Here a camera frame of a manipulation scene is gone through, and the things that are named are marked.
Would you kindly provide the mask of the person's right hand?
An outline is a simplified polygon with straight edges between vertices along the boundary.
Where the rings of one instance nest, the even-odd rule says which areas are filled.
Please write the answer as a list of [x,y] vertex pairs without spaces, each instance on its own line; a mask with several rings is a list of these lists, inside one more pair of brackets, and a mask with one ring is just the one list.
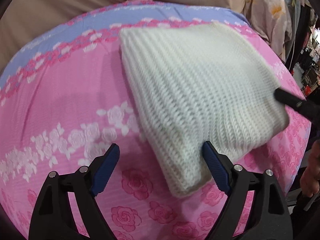
[[312,197],[319,192],[319,140],[313,143],[311,153],[308,158],[308,165],[300,179],[302,193],[307,197]]

